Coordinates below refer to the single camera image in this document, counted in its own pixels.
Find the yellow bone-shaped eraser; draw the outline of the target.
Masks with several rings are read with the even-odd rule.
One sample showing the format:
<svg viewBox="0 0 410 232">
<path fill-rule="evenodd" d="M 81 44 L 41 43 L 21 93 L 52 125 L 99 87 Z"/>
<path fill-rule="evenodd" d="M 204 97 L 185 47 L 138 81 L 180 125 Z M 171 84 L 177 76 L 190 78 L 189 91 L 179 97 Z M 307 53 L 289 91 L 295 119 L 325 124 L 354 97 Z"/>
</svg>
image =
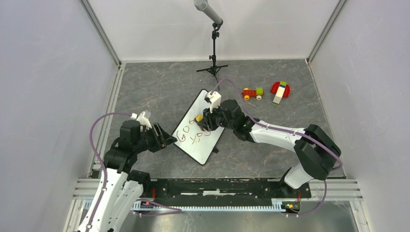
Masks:
<svg viewBox="0 0 410 232">
<path fill-rule="evenodd" d="M 195 118 L 195 122 L 199 123 L 202 119 L 203 119 L 203 116 L 202 116 L 202 115 L 198 115 L 198 116 Z"/>
</svg>

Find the white whiteboard with red writing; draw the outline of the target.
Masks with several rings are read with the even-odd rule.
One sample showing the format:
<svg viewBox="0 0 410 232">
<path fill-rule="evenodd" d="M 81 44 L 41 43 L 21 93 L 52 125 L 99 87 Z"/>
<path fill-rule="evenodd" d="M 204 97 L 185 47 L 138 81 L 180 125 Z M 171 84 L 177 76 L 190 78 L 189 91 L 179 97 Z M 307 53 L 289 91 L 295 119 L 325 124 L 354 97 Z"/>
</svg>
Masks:
<svg viewBox="0 0 410 232">
<path fill-rule="evenodd" d="M 200 165 L 205 165 L 211 153 L 216 150 L 224 128 L 215 131 L 201 130 L 194 119 L 209 107 L 205 101 L 206 89 L 201 89 L 173 131 L 177 139 L 175 146 Z"/>
</svg>

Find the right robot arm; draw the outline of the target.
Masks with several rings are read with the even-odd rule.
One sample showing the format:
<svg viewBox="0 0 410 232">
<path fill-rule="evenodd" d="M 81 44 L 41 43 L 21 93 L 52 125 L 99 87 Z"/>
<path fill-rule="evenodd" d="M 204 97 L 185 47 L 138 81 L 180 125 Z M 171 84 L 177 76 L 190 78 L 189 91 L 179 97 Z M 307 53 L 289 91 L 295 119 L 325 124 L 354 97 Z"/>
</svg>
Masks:
<svg viewBox="0 0 410 232">
<path fill-rule="evenodd" d="M 340 163 L 341 150 L 317 125 L 307 128 L 287 128 L 268 124 L 247 116 L 235 100 L 225 100 L 217 108 L 206 108 L 194 121 L 205 131 L 231 129 L 234 135 L 251 143 L 270 144 L 294 152 L 298 165 L 281 178 L 279 191 L 292 197 L 303 184 L 311 180 L 326 180 Z"/>
</svg>

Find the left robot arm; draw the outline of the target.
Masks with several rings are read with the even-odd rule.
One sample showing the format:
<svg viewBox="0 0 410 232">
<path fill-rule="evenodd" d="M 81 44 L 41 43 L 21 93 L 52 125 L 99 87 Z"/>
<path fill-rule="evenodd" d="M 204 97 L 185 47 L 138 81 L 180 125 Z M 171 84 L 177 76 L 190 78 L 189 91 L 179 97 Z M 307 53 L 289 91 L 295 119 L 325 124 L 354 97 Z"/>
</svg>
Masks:
<svg viewBox="0 0 410 232">
<path fill-rule="evenodd" d="M 132 169 L 138 154 L 160 151 L 176 141 L 158 123 L 124 121 L 119 137 L 104 155 L 97 192 L 78 231 L 119 231 L 137 199 L 152 191 L 150 174 Z"/>
</svg>

